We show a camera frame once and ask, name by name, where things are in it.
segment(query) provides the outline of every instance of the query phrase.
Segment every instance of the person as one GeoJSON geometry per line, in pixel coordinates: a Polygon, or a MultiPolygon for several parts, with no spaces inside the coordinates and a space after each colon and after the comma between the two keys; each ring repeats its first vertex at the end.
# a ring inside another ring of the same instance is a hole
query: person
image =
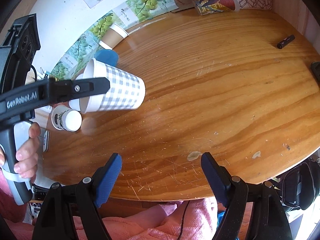
{"type": "MultiPolygon", "coordinates": [[[[17,150],[19,162],[14,166],[16,173],[23,178],[31,178],[32,182],[37,170],[39,135],[40,127],[33,123],[29,129],[29,140],[17,150]]],[[[0,165],[4,161],[4,154],[0,151],[0,165]]],[[[32,239],[34,225],[22,223],[26,207],[27,204],[18,206],[15,203],[0,169],[0,214],[18,240],[32,239]]],[[[217,209],[216,199],[209,197],[159,204],[130,217],[106,217],[102,221],[113,240],[211,240],[217,228],[217,209]]],[[[80,217],[73,219],[79,239],[87,239],[80,217]]]]}

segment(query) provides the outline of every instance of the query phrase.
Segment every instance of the pink clothing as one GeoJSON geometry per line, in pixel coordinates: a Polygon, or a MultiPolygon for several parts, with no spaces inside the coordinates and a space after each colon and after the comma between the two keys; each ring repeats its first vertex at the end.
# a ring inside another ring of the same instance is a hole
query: pink clothing
{"type": "MultiPolygon", "coordinates": [[[[187,201],[156,205],[136,215],[103,218],[113,240],[176,240],[187,201]]],[[[211,240],[217,228],[217,201],[214,197],[191,200],[184,218],[181,240],[211,240]]],[[[18,240],[31,240],[33,225],[22,223],[26,205],[17,206],[0,170],[0,214],[18,240]]],[[[73,217],[78,237],[87,239],[80,217],[73,217]]]]}

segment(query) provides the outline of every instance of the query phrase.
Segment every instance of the black marker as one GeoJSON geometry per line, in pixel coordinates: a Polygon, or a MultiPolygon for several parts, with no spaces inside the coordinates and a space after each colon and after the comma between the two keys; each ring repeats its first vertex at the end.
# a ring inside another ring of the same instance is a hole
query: black marker
{"type": "Polygon", "coordinates": [[[282,49],[287,46],[291,41],[293,41],[296,37],[294,35],[290,35],[288,38],[285,38],[283,41],[277,44],[278,49],[282,49]]]}

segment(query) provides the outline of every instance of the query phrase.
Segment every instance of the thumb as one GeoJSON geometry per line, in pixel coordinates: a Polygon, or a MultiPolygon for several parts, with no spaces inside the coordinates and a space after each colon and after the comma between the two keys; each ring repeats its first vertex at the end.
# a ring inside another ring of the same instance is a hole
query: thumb
{"type": "Polygon", "coordinates": [[[2,166],[4,164],[5,158],[4,158],[4,152],[3,150],[0,148],[0,166],[2,166]]]}

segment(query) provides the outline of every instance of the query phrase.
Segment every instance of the hand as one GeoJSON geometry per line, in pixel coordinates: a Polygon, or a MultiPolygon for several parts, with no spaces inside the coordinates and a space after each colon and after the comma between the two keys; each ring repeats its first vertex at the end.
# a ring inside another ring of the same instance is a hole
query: hand
{"type": "MultiPolygon", "coordinates": [[[[40,145],[38,136],[40,135],[40,126],[34,122],[29,128],[30,138],[26,141],[16,153],[16,159],[19,161],[14,165],[14,172],[20,174],[24,179],[32,178],[37,171],[38,154],[36,151],[40,145]]],[[[5,157],[0,148],[0,165],[4,164],[5,157]]]]}

